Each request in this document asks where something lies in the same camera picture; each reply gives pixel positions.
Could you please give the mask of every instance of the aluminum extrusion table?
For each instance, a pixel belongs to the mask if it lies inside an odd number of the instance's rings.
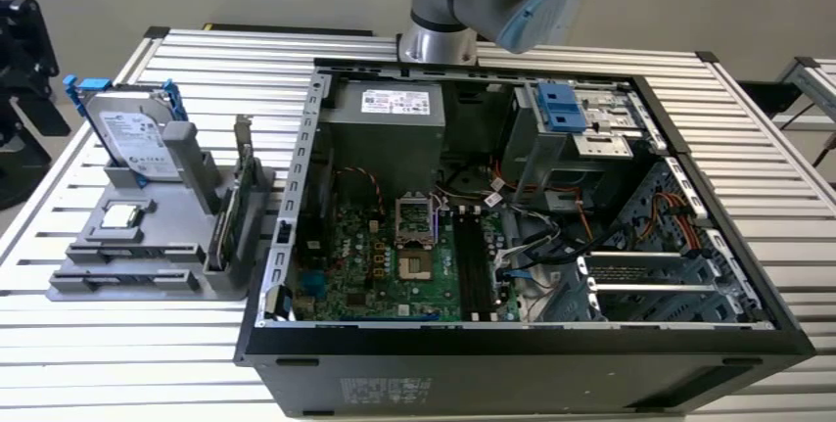
[[[779,82],[791,82],[836,121],[836,60],[795,57],[778,76]]]
[[[235,156],[234,116],[253,116],[257,155],[279,170],[274,209],[311,59],[394,55],[391,38],[170,30],[142,40],[115,79],[178,83],[199,144],[218,164]],[[486,67],[646,76],[819,352],[685,420],[834,420],[836,194],[722,67],[694,53],[539,47],[510,55],[486,44],[479,59]],[[254,370],[230,363],[243,302],[43,297],[106,183],[103,162],[85,125],[0,239],[0,420],[279,420]],[[267,218],[263,238],[271,230]]]

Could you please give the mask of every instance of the blue plastic latch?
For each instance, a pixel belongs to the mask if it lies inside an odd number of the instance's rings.
[[[567,84],[537,84],[537,104],[545,116],[547,131],[582,133],[586,119]]]
[[[78,91],[75,90],[77,80],[78,80],[78,77],[75,77],[73,74],[67,74],[66,77],[63,77],[63,92],[66,93],[66,97],[69,97],[69,100],[73,102],[73,105],[75,106],[78,115],[81,117],[86,117],[87,110],[83,108],[83,102],[81,102],[81,98],[78,97]]]
[[[78,89],[82,91],[102,91],[109,89],[110,82],[105,77],[87,77],[81,84],[78,84]]]
[[[301,272],[301,289],[303,294],[317,300],[325,298],[325,272],[305,270]]]
[[[177,85],[170,79],[167,79],[162,83],[161,89],[165,91],[165,93],[167,93],[167,99],[170,99],[170,106],[173,108],[173,119],[187,120],[187,115],[185,114],[185,108],[182,107],[182,98],[179,97],[179,89],[177,88]]]

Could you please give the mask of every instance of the green circuit board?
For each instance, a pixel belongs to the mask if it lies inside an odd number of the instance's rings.
[[[293,300],[293,309],[299,306],[302,318],[318,321],[459,321],[450,212],[439,212],[438,237],[430,251],[421,248],[397,249],[394,216],[389,215],[377,223],[375,232],[369,227],[373,217],[374,211],[350,206],[338,208],[330,265],[325,270],[302,270],[299,273],[301,277],[305,274],[323,274],[323,294],[313,299],[303,296],[301,291]],[[499,237],[497,214],[485,215],[482,230],[485,239]],[[518,318],[515,297],[510,293],[509,300],[497,309],[497,320]]]

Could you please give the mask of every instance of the wire bundle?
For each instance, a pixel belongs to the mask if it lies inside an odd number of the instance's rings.
[[[498,160],[493,161],[493,175],[505,183],[505,185],[510,189],[517,190],[517,184],[507,183],[501,178],[501,170],[498,169]],[[533,186],[533,185],[525,186],[526,192],[533,191],[535,189],[537,189],[537,186]],[[582,197],[583,194],[582,194],[579,187],[546,187],[546,190],[550,190],[553,192],[573,192],[574,193],[574,205],[577,206],[577,214],[579,215],[579,221],[583,224],[583,229],[586,230],[586,237],[589,238],[589,241],[591,241],[593,239],[591,228],[589,227],[589,221],[586,221],[586,214],[583,214],[583,197]]]
[[[670,192],[657,192],[655,194],[653,194],[653,199],[650,200],[650,219],[643,227],[643,231],[641,231],[641,234],[638,235],[638,241],[643,241],[646,238],[649,238],[653,230],[655,229],[655,223],[658,221],[659,213],[658,201],[667,203],[667,209],[686,207],[683,199],[677,194],[671,194]],[[699,238],[693,231],[690,223],[687,223],[687,220],[685,219],[685,214],[677,213],[673,215],[673,217],[675,224],[678,225],[678,229],[681,229],[681,234],[687,244],[687,248],[690,250],[699,249]]]
[[[370,184],[374,187],[374,194],[377,195],[377,209],[379,210],[379,214],[385,214],[385,210],[382,210],[382,194],[379,193],[379,185],[377,185],[377,179],[374,178],[374,176],[369,174],[367,171],[361,167],[343,167],[342,169],[337,170],[337,174],[341,174],[343,172],[357,172],[367,177],[367,180],[370,180]]]

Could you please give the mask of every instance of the white wall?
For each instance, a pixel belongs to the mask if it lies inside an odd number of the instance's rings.
[[[833,0],[585,0],[570,45],[710,50],[731,75],[771,79],[797,55],[836,56]]]

